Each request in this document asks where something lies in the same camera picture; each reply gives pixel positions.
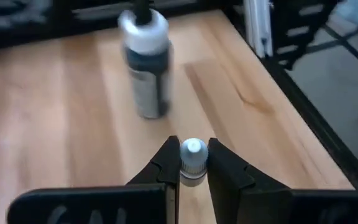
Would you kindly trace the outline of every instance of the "bottle label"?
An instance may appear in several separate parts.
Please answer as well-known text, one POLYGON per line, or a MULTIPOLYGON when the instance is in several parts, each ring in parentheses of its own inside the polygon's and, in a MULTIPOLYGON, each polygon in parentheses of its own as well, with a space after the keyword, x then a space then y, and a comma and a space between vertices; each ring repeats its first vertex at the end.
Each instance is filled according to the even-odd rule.
POLYGON ((145 118, 158 118, 157 77, 150 72, 129 70, 138 112, 145 118))

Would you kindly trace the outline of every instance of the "floor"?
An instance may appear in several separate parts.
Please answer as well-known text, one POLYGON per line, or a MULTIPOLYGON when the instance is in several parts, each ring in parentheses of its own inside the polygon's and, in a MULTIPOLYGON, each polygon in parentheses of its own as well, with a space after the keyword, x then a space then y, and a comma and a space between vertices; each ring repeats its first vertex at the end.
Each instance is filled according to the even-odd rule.
MULTIPOLYGON (((357 29, 335 15, 327 25, 341 36, 357 29)), ((333 40, 321 29, 311 45, 333 40)), ((348 42, 358 51, 358 34, 348 42)), ((303 56, 288 72, 358 158, 358 59, 338 45, 303 56)))

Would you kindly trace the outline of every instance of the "white bottle cap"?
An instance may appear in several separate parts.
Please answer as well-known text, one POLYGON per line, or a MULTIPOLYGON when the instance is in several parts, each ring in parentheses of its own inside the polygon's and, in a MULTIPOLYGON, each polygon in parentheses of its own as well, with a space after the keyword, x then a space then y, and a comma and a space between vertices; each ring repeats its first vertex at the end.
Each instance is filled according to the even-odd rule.
POLYGON ((180 159, 181 177, 186 180, 200 180, 202 182, 207 171, 208 147, 206 144, 200 139, 187 139, 180 146, 180 159))
POLYGON ((168 21, 156 10, 151 11, 152 20, 142 26, 136 25, 132 11, 125 10, 118 18, 119 26, 124 31, 126 47, 141 55, 158 54, 170 45, 168 21))

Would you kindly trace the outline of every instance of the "black bottle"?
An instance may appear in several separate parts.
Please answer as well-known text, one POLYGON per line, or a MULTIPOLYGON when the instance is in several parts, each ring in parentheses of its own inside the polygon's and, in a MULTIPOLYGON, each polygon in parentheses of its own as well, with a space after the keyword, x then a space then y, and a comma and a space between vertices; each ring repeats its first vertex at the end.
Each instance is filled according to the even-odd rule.
POLYGON ((148 0, 138 0, 133 11, 120 15, 119 25, 137 110, 145 118, 159 118, 170 102, 168 22, 148 0))

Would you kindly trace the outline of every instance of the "wooden table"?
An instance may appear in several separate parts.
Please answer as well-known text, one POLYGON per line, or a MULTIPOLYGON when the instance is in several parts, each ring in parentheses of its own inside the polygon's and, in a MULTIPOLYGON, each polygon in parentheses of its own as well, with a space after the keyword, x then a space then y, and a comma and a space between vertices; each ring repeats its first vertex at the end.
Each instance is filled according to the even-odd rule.
MULTIPOLYGON (((174 18, 170 38, 172 109, 154 121, 116 29, 0 52, 0 223, 29 189, 125 184, 169 135, 217 137, 293 188, 352 188, 223 13, 174 18)), ((180 223, 215 222, 207 181, 180 198, 180 223)))

